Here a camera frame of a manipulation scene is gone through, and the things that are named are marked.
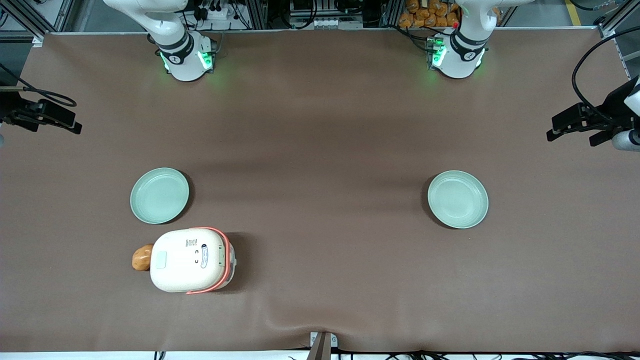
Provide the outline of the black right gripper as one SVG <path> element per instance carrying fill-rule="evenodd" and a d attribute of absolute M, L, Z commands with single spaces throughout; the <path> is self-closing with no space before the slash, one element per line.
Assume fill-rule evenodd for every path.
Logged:
<path fill-rule="evenodd" d="M 82 124 L 76 121 L 75 112 L 53 101 L 38 101 L 41 119 L 34 120 L 34 101 L 23 99 L 18 93 L 0 94 L 0 123 L 19 126 L 30 132 L 37 132 L 39 125 L 55 126 L 75 135 L 82 133 Z"/>

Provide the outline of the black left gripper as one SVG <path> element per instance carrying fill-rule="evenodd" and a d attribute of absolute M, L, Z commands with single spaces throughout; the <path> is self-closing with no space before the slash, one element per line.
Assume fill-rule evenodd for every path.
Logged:
<path fill-rule="evenodd" d="M 576 103 L 551 117 L 548 142 L 574 132 L 599 131 L 589 137 L 589 145 L 596 147 L 614 139 L 620 130 L 639 129 L 639 76 L 635 76 L 611 91 L 601 105 L 605 118 L 582 102 Z M 612 129 L 607 130 L 607 123 Z"/>

